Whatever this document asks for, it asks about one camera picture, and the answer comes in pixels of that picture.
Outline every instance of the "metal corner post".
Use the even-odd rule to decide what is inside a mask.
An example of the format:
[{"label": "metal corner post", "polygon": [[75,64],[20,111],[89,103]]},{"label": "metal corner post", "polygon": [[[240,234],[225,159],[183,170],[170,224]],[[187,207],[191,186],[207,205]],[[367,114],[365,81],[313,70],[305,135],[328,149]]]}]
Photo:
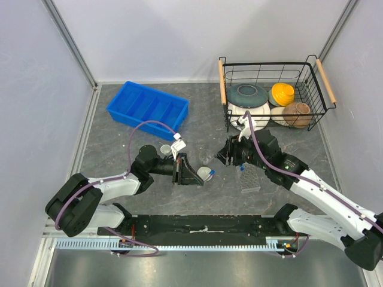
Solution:
[{"label": "metal corner post", "polygon": [[64,41],[66,42],[68,48],[70,49],[72,55],[74,56],[75,60],[79,64],[82,72],[84,73],[87,81],[89,84],[96,88],[98,86],[97,81],[95,80],[94,76],[92,75],[88,65],[86,64],[84,57],[81,55],[80,50],[78,49],[71,33],[69,32],[68,27],[66,27],[66,24],[63,20],[63,18],[60,15],[59,10],[57,9],[56,5],[54,4],[53,0],[41,0],[42,3],[45,5],[48,13],[50,14],[51,18],[53,19],[54,23],[56,24],[57,29],[60,31]]},{"label": "metal corner post", "polygon": [[352,12],[355,10],[359,0],[349,0],[342,11],[341,16],[337,20],[333,30],[331,31],[330,36],[328,37],[326,43],[324,44],[322,50],[319,53],[318,58],[323,62],[336,42],[338,36],[340,35],[343,27],[345,26],[347,20],[349,19]]}]

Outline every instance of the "yellow bowl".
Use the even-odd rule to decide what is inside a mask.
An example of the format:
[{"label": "yellow bowl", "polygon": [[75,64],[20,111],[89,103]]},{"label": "yellow bowl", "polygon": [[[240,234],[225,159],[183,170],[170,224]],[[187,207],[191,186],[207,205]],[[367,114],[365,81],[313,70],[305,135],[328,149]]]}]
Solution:
[{"label": "yellow bowl", "polygon": [[271,88],[271,95],[279,106],[287,106],[294,102],[294,88],[285,83],[276,83]]}]

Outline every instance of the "blue divided tray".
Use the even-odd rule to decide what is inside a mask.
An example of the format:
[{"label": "blue divided tray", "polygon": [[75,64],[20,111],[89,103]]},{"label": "blue divided tray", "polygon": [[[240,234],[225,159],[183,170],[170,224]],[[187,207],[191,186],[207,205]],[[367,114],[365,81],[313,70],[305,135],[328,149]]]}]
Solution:
[{"label": "blue divided tray", "polygon": [[[175,132],[187,116],[189,101],[133,82],[126,82],[107,106],[113,120],[132,127],[143,121],[157,120]],[[173,134],[160,124],[145,124],[139,128],[168,141]]]}]

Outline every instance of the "black wire basket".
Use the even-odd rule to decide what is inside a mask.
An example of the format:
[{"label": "black wire basket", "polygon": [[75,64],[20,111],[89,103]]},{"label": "black wire basket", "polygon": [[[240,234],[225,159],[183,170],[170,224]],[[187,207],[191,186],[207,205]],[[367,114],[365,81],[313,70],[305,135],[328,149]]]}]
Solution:
[{"label": "black wire basket", "polygon": [[[329,94],[331,107],[327,107],[318,80],[309,59],[314,60],[319,70],[323,83]],[[304,103],[305,114],[299,112],[287,113],[285,109],[281,114],[254,114],[251,116],[257,121],[258,126],[266,126],[271,119],[284,122],[283,125],[311,130],[329,109],[336,108],[336,99],[331,90],[326,73],[316,55],[309,55],[305,62],[270,62],[270,63],[227,63],[226,57],[218,61],[221,85],[221,101],[224,109],[224,119],[227,132],[230,124],[236,122],[243,114],[234,114],[232,106],[227,101],[227,89],[232,85],[252,83],[269,91],[276,83],[286,83],[294,88],[294,102]]]}]

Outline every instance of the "brown pot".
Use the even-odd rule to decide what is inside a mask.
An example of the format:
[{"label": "brown pot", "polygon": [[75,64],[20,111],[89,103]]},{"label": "brown pot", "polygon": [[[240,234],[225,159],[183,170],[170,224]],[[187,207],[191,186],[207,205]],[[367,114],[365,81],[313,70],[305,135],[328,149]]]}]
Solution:
[{"label": "brown pot", "polygon": [[288,123],[290,126],[300,129],[307,127],[312,118],[311,115],[305,115],[310,114],[310,107],[305,103],[300,102],[294,102],[286,106],[283,110],[283,114],[283,118],[285,119],[286,123]]}]

